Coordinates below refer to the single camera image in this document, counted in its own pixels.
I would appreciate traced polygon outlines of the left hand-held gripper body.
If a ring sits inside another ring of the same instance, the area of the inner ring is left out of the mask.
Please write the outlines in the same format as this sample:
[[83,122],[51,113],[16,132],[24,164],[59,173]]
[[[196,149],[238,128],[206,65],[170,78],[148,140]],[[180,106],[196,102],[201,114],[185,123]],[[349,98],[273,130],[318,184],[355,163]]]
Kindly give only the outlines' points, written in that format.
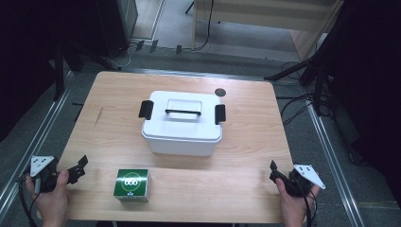
[[34,182],[35,193],[45,193],[54,190],[59,171],[59,159],[55,156],[33,155],[30,161],[29,176]]

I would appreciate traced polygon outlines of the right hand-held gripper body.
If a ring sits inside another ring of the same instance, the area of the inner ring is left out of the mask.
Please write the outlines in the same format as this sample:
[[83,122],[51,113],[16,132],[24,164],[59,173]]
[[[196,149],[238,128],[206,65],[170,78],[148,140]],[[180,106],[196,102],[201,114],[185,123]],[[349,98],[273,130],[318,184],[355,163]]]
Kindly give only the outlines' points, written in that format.
[[312,165],[294,164],[286,181],[288,194],[301,198],[310,192],[313,185],[317,185],[320,189],[326,188]]

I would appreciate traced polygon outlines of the green cardboard box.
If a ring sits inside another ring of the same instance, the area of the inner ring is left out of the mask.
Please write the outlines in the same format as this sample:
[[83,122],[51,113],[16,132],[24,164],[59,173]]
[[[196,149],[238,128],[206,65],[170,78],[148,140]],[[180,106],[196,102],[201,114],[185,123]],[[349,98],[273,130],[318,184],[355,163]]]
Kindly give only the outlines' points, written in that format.
[[150,173],[147,169],[119,169],[113,195],[121,201],[148,201]]

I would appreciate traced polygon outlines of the white plastic storage box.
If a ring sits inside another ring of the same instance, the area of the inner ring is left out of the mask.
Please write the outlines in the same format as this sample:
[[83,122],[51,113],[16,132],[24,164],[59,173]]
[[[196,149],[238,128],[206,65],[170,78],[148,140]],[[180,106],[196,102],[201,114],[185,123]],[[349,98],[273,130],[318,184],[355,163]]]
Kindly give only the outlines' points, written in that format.
[[220,142],[222,134],[216,138],[184,139],[183,137],[156,137],[149,136],[143,132],[143,137],[148,141],[152,152],[160,154],[189,155],[189,156],[211,156],[216,145]]

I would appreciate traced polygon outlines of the white lid with black clips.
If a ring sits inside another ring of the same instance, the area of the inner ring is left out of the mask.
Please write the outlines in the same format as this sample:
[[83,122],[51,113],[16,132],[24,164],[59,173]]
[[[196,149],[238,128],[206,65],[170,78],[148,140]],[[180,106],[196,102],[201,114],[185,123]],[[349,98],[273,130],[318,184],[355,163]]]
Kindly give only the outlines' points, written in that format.
[[146,138],[192,142],[217,142],[226,108],[216,95],[154,91],[141,103]]

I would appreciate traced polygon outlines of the person's right hand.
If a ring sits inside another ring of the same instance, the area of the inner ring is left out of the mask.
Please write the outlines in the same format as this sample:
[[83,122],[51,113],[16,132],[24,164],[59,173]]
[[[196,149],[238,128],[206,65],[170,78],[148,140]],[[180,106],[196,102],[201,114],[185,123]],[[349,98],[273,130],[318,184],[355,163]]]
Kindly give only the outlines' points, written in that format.
[[276,179],[275,184],[280,195],[280,211],[283,226],[303,227],[306,216],[305,200],[291,197],[281,179]]

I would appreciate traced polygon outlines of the person's left hand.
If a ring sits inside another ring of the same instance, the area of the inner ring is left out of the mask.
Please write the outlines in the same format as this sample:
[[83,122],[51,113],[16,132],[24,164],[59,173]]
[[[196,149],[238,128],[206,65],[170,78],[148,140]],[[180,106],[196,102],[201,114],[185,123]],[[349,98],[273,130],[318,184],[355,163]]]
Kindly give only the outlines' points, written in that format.
[[31,177],[29,175],[26,176],[26,189],[42,216],[43,227],[65,227],[67,225],[68,180],[69,172],[63,170],[59,174],[56,187],[52,192],[37,195]]

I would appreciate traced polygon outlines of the black metal stand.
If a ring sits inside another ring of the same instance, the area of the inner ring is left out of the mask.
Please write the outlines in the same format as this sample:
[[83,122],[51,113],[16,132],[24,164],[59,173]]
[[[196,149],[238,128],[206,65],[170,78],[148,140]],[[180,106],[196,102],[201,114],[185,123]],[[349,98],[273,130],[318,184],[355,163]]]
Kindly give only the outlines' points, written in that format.
[[290,66],[288,69],[285,69],[278,74],[264,77],[264,80],[276,81],[302,69],[304,69],[304,72],[299,77],[298,81],[302,87],[307,87],[311,84],[314,84],[312,106],[318,116],[323,116],[323,112],[321,110],[321,106],[323,105],[323,84],[327,74],[323,66],[322,57],[319,57],[317,54],[315,54],[304,61]]

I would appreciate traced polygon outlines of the black tripod leg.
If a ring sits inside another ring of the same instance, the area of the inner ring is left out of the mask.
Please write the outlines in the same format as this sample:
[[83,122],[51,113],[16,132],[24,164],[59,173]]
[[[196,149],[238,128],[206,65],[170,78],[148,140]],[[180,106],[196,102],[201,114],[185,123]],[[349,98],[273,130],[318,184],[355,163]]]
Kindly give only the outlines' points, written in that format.
[[112,66],[112,64],[102,58],[100,58],[97,54],[93,53],[86,47],[74,43],[72,41],[66,41],[67,46],[70,48],[70,62],[73,63],[73,69],[81,71],[83,68],[83,61],[81,59],[81,55],[84,55],[91,59],[92,61],[97,62],[98,64],[102,65],[104,68],[112,71],[120,71],[120,66]]

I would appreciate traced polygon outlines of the black cabinet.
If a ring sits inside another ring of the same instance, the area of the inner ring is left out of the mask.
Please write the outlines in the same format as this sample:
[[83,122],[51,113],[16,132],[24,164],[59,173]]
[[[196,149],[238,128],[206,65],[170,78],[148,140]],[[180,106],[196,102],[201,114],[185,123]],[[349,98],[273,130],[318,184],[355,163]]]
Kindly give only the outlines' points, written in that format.
[[107,57],[126,50],[134,31],[138,10],[135,0],[96,0]]

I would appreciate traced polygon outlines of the light wooden cabinet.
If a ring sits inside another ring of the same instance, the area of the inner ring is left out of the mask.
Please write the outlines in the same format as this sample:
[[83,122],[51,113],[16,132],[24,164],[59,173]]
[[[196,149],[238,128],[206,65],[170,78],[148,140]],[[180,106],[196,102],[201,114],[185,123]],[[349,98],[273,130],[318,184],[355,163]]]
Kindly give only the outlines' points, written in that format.
[[192,46],[196,22],[212,14],[220,22],[289,29],[298,57],[305,60],[337,20],[344,0],[193,0]]

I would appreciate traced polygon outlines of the metal floor rail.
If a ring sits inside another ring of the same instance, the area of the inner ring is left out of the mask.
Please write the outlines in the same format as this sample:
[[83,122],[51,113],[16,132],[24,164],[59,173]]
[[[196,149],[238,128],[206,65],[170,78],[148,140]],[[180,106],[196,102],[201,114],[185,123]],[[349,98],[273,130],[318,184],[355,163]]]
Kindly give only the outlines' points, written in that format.
[[65,90],[57,100],[53,98],[55,87],[51,86],[50,91],[39,98],[0,143],[0,224],[18,195],[16,180],[29,165],[31,156],[41,151],[70,94],[74,80],[75,74],[69,71],[64,80]]
[[344,207],[347,217],[349,218],[350,224],[352,227],[366,227],[351,187],[340,167],[340,163],[326,132],[325,126],[323,125],[321,118],[314,111],[313,107],[308,106],[307,109],[315,131],[319,137],[326,161],[339,191],[342,206]]

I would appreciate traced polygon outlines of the black upright stand post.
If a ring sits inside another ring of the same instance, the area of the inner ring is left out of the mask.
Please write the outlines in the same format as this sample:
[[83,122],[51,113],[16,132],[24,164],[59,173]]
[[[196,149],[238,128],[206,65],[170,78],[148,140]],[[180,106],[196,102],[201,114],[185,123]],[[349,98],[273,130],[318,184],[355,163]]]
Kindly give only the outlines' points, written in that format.
[[64,76],[63,76],[63,58],[61,53],[61,42],[58,42],[55,48],[55,85],[56,92],[54,100],[58,101],[64,91]]

